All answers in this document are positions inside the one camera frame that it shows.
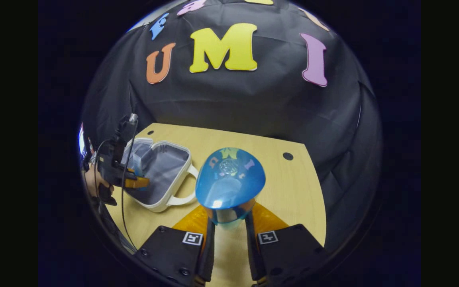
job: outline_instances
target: yellow letter m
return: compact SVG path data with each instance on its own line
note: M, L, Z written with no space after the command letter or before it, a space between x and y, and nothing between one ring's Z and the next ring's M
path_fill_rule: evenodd
M256 29L254 24L234 24L222 40L210 28L195 31L191 34L194 39L194 56L189 71L198 73L208 70L208 63L204 61L205 53L214 69L219 69L228 51L229 58L224 63L227 69L256 70L258 64L253 60L253 32Z

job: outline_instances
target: bag handle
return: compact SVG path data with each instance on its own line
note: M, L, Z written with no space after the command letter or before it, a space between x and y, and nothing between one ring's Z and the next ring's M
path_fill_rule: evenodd
M198 171L197 171L196 167L194 167L192 164L187 169L187 172L192 174L197 179ZM177 197L171 196L171 198L169 198L169 200L166 203L166 205L169 206L169 205L187 204L187 203L190 203L194 198L196 198L196 190L193 190L192 193L189 196L184 197L184 198L177 198Z

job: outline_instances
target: black cable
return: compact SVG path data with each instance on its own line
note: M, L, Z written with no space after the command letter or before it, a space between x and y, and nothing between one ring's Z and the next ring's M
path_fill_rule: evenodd
M125 227L125 232L127 233L127 236L129 237L129 241L131 242L132 246L134 249L137 250L135 247L134 243L132 242L131 236L129 235L129 231L127 231L127 225L125 224L125 215L124 215L124 188L125 188L125 174L127 171L127 167L129 166L129 160L131 158L131 152L132 152L132 147L133 147L133 139L135 137L135 132L137 131L137 125L138 125L138 120L135 120L135 128L134 128L134 133L132 135L132 141L131 141L131 146L129 148L129 154L127 155L127 162L125 163L125 168L124 168L124 176L122 176L122 220L124 222L124 227Z
M95 179L95 191L97 193L97 198L100 198L99 197L99 194L98 194L98 184L97 184L97 166L98 166L98 159L99 159L99 153L98 151L100 151L100 148L102 147L102 145L104 145L106 142L108 142L109 140L104 140L99 146L98 146L98 149L97 149L97 153L95 155L95 171L93 172L93 176L94 176L94 179Z

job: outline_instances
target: wooden table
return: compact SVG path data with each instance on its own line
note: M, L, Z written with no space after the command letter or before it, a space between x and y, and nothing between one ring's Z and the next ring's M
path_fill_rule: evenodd
M187 147L192 163L199 170L208 156L223 147L238 147L260 160L266 176L266 184L257 201L279 216L288 225L304 224L313 236L324 245L326 239L326 211L320 183L302 143L287 142L261 136L235 132L151 124L136 138L152 138L154 142L168 140ZM286 160L283 153L293 155ZM185 197L195 187L195 178L188 175L177 197ZM114 222L126 236L122 222L120 199L122 190L115 187L113 197L118 206L107 205ZM133 243L139 248L159 226L173 227L180 219L199 206L198 202L184 206L170 206L161 213L154 213L124 194L125 222ZM216 228L215 262L209 286L250 286L251 279L247 258L245 223L233 229Z

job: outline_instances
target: hand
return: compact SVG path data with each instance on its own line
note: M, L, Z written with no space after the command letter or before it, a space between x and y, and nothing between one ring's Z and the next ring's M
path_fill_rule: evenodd
M111 191L111 194L113 194L114 187L111 184L109 184L109 182L104 180L104 178L102 178L102 175L100 174L100 172L98 172L95 165L90 165L90 169L86 171L86 174L84 174L84 176L86 178L86 185L88 187L88 194L90 196L97 197L97 189L98 189L99 184L104 184L105 187L110 186L109 189Z

